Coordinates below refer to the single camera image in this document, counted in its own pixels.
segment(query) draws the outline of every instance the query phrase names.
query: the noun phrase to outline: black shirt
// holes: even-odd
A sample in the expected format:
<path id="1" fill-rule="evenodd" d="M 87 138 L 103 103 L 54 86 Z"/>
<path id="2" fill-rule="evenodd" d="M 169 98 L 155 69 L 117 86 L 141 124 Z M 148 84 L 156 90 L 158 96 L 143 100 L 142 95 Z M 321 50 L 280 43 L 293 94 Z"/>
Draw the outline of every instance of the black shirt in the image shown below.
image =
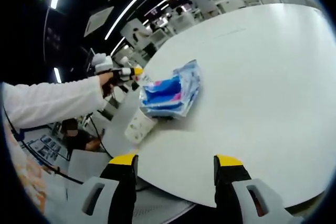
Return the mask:
<path id="1" fill-rule="evenodd" d="M 76 136 L 66 136 L 65 143 L 69 156 L 71 156 L 73 150 L 85 150 L 86 144 L 91 140 L 92 136 L 84 130 L 78 130 Z"/>

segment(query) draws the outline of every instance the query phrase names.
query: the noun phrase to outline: office desk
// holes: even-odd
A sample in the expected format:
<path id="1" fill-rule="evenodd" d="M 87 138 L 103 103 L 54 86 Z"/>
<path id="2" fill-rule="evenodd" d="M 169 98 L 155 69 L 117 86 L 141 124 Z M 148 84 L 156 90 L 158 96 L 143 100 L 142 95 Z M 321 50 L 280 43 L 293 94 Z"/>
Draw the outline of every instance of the office desk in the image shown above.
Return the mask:
<path id="1" fill-rule="evenodd" d="M 171 38 L 147 74 L 161 80 L 197 59 L 203 87 L 185 120 L 158 125 L 141 143 L 139 176 L 215 207 L 213 156 L 224 154 L 241 160 L 285 207 L 320 194 L 336 165 L 335 55 L 326 20 L 300 5 L 239 9 Z M 137 94 L 128 99 L 124 109 L 132 114 Z M 127 116 L 113 118 L 120 131 Z M 118 152 L 115 138 L 106 137 L 109 151 Z"/>

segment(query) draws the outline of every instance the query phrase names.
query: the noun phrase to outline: plastic bag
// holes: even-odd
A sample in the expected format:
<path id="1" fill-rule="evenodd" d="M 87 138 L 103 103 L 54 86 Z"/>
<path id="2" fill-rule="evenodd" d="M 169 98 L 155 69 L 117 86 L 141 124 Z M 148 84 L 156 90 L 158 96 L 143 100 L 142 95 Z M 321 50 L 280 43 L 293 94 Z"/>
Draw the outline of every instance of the plastic bag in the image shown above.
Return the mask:
<path id="1" fill-rule="evenodd" d="M 186 117 L 200 85 L 197 61 L 190 61 L 175 69 L 170 79 L 143 86 L 140 92 L 141 110 L 151 117 Z"/>

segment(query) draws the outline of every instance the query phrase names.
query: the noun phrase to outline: poster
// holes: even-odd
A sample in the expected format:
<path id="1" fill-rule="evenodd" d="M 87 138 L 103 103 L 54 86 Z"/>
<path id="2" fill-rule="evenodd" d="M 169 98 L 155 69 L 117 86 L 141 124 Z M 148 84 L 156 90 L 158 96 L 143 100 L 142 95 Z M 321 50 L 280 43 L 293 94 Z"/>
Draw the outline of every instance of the poster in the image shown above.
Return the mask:
<path id="1" fill-rule="evenodd" d="M 49 165 L 54 165 L 57 158 L 63 158 L 69 161 L 69 159 L 67 158 L 67 149 L 62 146 L 58 141 L 52 139 L 50 136 L 43 135 L 37 140 L 29 141 L 27 145 Z M 27 155 L 35 159 L 23 146 L 22 149 L 27 153 Z"/>

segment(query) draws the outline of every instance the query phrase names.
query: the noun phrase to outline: hand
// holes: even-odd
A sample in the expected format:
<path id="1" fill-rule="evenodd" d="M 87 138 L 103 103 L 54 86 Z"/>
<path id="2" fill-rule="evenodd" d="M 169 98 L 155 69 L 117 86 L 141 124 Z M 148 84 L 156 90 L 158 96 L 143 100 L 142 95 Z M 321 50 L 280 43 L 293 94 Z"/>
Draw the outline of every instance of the hand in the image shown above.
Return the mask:
<path id="1" fill-rule="evenodd" d="M 102 87 L 106 82 L 108 82 L 113 77 L 113 72 L 102 73 L 99 75 L 100 86 Z"/>
<path id="2" fill-rule="evenodd" d="M 99 75 L 100 87 L 103 97 L 107 97 L 112 93 L 113 85 L 107 84 L 107 82 L 113 77 L 113 73 L 102 73 Z"/>

